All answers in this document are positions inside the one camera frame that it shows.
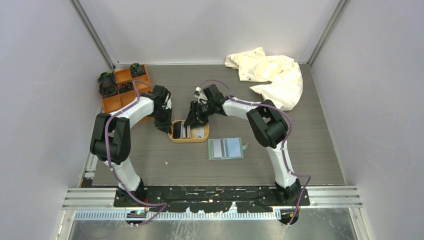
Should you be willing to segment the tan oval card tray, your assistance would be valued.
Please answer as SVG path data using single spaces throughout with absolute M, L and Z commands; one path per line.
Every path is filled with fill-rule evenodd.
M 171 133 L 168 134 L 168 137 L 172 142 L 201 143 L 208 139 L 210 133 L 208 123 L 196 128 L 184 127 L 184 123 L 183 120 L 174 120 L 171 122 Z

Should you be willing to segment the white patterned credit card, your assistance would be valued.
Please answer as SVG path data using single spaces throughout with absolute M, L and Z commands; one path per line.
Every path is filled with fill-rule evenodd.
M 225 139 L 213 139 L 211 143 L 213 158 L 225 158 L 227 156 L 227 141 Z

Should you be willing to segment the green card holder wallet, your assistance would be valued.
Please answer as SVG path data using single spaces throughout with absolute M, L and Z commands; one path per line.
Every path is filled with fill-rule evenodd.
M 214 139 L 224 139 L 224 140 L 226 140 L 226 154 L 227 154 L 226 157 L 213 158 L 212 140 L 214 140 Z M 208 159 L 210 161 L 243 159 L 244 158 L 244 150 L 246 150 L 249 146 L 248 142 L 243 144 L 241 137 L 213 138 L 213 139 L 208 139 L 207 143 L 208 143 Z

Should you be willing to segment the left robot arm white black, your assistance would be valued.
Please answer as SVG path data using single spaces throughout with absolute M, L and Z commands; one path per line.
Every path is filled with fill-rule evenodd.
M 171 132 L 172 95 L 167 88 L 155 85 L 123 108 L 99 113 L 90 142 L 90 152 L 108 166 L 126 200 L 135 207 L 145 202 L 146 191 L 130 160 L 131 129 L 145 117 L 154 118 L 156 129 Z

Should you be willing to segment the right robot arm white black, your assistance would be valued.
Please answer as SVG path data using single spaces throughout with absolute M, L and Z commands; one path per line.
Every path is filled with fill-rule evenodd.
M 197 87 L 194 96 L 185 127 L 205 125 L 214 114 L 247 120 L 256 141 L 265 147 L 271 159 L 279 202 L 288 206 L 302 198 L 305 188 L 299 180 L 301 175 L 294 172 L 287 150 L 291 129 L 285 114 L 272 101 L 252 102 L 225 96 L 215 84 Z

